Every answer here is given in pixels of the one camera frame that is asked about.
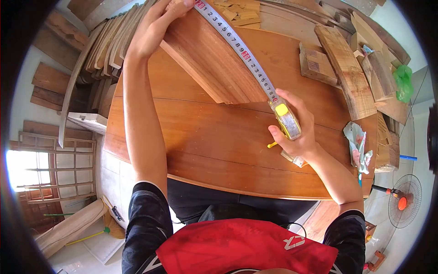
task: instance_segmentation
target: hand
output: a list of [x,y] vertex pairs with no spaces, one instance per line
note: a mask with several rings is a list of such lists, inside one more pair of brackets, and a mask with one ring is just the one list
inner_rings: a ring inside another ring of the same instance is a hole
[[301,126],[301,136],[290,141],[275,125],[268,127],[274,140],[290,155],[301,156],[304,159],[310,157],[317,150],[315,142],[315,120],[313,114],[309,112],[301,98],[293,95],[291,92],[283,89],[276,89],[279,96],[288,101],[296,108],[298,121]]
[[183,0],[170,5],[171,0],[159,0],[153,5],[138,25],[127,56],[135,59],[149,58],[160,45],[167,27],[175,19],[186,14],[194,6],[194,0]]

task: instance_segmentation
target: fan grille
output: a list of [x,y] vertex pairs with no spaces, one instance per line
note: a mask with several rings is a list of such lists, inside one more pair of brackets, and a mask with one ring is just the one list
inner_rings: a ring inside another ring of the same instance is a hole
[[397,181],[395,189],[407,197],[404,210],[399,209],[399,197],[389,196],[388,214],[391,224],[396,228],[404,228],[415,218],[421,205],[421,185],[418,178],[412,174],[405,175]]

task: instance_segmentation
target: broom bristles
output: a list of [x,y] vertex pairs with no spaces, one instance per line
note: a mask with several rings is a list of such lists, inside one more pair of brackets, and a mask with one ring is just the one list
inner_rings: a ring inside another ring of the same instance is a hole
[[103,224],[109,228],[109,234],[116,239],[125,238],[125,230],[121,227],[109,212],[103,215]]

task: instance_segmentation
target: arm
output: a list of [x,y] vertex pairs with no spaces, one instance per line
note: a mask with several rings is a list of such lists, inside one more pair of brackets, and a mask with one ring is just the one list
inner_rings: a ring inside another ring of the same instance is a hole
[[165,12],[170,0],[160,0],[140,22],[123,68],[123,101],[128,154],[137,181],[154,183],[167,197],[166,148],[148,77],[148,60],[160,45],[169,24],[189,11],[184,0]]
[[315,142],[314,117],[302,101],[292,93],[276,89],[278,95],[296,108],[301,136],[290,141],[277,126],[269,126],[274,140],[289,154],[302,156],[321,178],[330,196],[339,205],[340,214],[357,209],[364,211],[364,198],[357,179],[340,162]]

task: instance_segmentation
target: round wooden table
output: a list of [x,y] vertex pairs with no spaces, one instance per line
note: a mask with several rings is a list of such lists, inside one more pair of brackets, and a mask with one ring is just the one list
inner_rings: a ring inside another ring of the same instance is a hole
[[[350,121],[342,90],[301,76],[299,40],[262,30],[239,32],[273,85],[292,91],[305,101],[315,117],[317,142],[357,177],[342,132]],[[216,104],[162,49],[153,54],[148,68],[166,143],[169,178],[253,196],[331,199],[310,166],[299,168],[289,162],[280,155],[280,146],[267,148],[273,142],[268,126],[277,125],[277,121],[266,102]],[[129,162],[122,82],[121,77],[108,117],[104,150]],[[374,153],[370,173],[363,174],[362,179],[366,197],[374,176],[377,116],[355,122],[367,132],[365,151]]]

